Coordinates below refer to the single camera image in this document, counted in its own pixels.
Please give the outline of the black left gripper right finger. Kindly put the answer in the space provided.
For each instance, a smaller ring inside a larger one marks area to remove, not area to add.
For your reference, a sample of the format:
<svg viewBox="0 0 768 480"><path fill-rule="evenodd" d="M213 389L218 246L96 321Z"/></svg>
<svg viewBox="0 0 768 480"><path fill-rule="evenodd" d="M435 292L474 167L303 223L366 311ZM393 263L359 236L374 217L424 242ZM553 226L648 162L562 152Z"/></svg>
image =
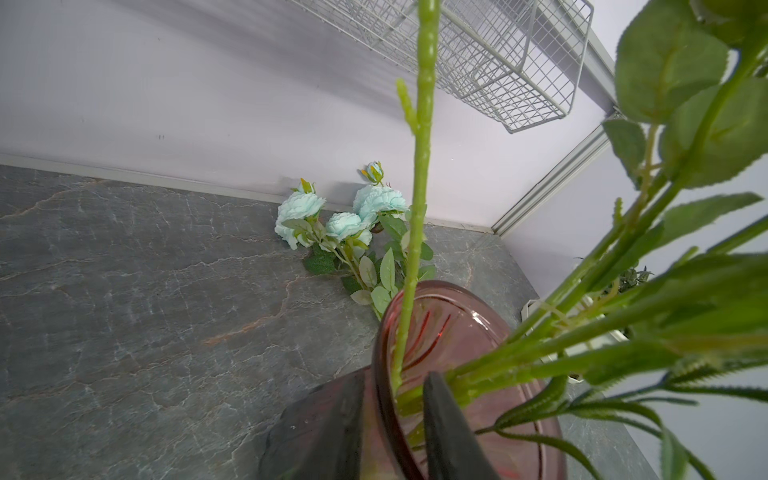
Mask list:
<svg viewBox="0 0 768 480"><path fill-rule="evenodd" d="M438 372L423 384L423 420L430 479L499 479Z"/></svg>

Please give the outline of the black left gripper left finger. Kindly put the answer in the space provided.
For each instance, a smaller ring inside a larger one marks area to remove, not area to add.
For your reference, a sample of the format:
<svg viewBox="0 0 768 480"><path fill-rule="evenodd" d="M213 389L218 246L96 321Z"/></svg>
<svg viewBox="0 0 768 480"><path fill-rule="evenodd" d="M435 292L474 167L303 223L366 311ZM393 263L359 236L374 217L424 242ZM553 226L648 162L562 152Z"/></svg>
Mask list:
<svg viewBox="0 0 768 480"><path fill-rule="evenodd" d="M359 479L366 373L311 390L268 433L259 479Z"/></svg>

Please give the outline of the dark red glass vase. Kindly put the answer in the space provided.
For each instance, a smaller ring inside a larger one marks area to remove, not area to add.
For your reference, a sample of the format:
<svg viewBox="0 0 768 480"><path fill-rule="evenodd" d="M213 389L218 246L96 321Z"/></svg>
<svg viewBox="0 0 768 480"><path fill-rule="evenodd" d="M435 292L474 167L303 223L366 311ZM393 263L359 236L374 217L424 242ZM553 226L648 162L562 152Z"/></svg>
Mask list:
<svg viewBox="0 0 768 480"><path fill-rule="evenodd" d="M502 431L495 421L518 411L544 390L539 380L497 386L473 384L467 374L495 351L510 326L486 302L445 281L421 282L415 291L403 361L402 385L394 393L390 375L402 297L385 309L366 373L361 477L430 479L423 384L440 373L499 479L563 479L566 458L555 446L562 437L554 419L527 420Z"/></svg>

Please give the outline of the large teal rose spray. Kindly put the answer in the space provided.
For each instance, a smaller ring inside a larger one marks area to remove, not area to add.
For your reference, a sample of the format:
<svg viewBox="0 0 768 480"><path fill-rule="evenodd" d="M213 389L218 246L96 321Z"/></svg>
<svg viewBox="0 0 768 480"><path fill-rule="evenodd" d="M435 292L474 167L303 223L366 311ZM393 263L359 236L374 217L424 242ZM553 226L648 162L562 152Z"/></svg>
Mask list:
<svg viewBox="0 0 768 480"><path fill-rule="evenodd" d="M302 179L278 206L274 231L291 249L309 250L303 260L308 273L339 273L351 299L381 318L404 287L410 211L403 194L385 182L381 163L366 165L360 174L366 184L352 209L327 219L321 218L326 200Z"/></svg>

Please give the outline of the teal white rose spray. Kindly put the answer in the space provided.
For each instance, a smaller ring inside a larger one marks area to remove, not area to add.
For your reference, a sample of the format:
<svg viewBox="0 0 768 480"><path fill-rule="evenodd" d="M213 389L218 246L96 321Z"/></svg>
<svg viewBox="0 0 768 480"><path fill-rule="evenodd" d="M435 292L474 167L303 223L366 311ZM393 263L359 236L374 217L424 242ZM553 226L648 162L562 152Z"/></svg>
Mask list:
<svg viewBox="0 0 768 480"><path fill-rule="evenodd" d="M467 376L486 387L544 382L528 404L495 421L496 431L562 415L615 421L660 441L664 478L694 471L708 479L711 470L653 404L692 405L700 395L766 400L763 388L712 379L767 363L767 257L742 251L767 222L756 220L706 250L691 247L626 292L617 293L618 279L648 254L758 203L752 192L683 204L678 196L732 180L767 152L766 3L648 2L618 42L614 87L619 115L603 129L636 199L615 203L605 236ZM623 327L628 341L565 355ZM555 353L557 360L542 361ZM568 383L569 374L583 382Z"/></svg>

